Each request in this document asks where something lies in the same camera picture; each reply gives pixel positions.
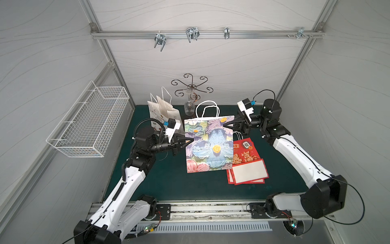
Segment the floral print paper bag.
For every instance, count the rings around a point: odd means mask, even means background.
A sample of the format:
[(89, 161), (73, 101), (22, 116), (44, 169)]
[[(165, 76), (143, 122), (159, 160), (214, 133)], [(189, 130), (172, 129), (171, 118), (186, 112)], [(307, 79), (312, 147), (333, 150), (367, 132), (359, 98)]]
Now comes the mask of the floral print paper bag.
[(195, 109), (195, 118), (184, 121), (185, 136), (193, 139), (186, 148), (187, 173), (228, 170), (233, 166), (233, 130), (224, 125), (234, 120), (233, 115), (221, 116), (216, 102), (208, 100), (201, 104), (202, 115)]

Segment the red RICH paper bag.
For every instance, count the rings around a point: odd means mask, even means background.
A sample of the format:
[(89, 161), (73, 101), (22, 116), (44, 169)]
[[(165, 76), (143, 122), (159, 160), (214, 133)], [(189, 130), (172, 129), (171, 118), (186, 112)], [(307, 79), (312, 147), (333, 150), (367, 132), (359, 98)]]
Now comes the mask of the red RICH paper bag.
[(242, 185), (242, 184), (264, 184), (265, 183), (264, 179), (248, 181), (248, 182), (243, 182), (243, 183), (234, 183), (232, 171), (231, 170), (227, 170), (226, 174), (227, 174), (228, 184), (235, 185), (235, 186), (236, 185)]

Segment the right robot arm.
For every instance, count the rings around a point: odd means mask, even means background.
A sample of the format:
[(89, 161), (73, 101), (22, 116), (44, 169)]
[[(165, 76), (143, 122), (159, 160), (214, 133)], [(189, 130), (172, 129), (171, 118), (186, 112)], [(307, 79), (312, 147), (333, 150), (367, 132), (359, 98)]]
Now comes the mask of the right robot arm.
[(264, 101), (260, 114), (255, 114), (255, 101), (244, 99), (237, 103), (239, 112), (225, 127), (248, 137), (258, 128), (262, 138), (280, 152), (299, 173), (308, 190), (304, 193), (277, 193), (267, 197), (264, 211), (276, 218), (284, 210), (304, 211), (314, 219), (341, 210), (345, 206), (347, 181), (333, 175), (299, 146), (279, 117), (282, 109), (274, 99)]

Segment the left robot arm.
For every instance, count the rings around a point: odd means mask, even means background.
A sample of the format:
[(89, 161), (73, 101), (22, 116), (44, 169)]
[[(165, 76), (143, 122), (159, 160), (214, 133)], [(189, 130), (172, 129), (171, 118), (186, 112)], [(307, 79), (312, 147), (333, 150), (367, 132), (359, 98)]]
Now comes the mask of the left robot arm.
[(135, 142), (122, 165), (121, 179), (89, 220), (76, 225), (73, 237), (76, 244), (120, 244), (139, 222), (154, 218), (157, 212), (154, 197), (142, 195), (129, 210), (125, 208), (151, 171), (156, 154), (170, 151), (175, 156), (194, 140), (176, 132), (181, 127), (180, 120), (168, 119), (164, 123), (152, 118), (147, 120), (159, 124), (160, 130), (136, 126)]

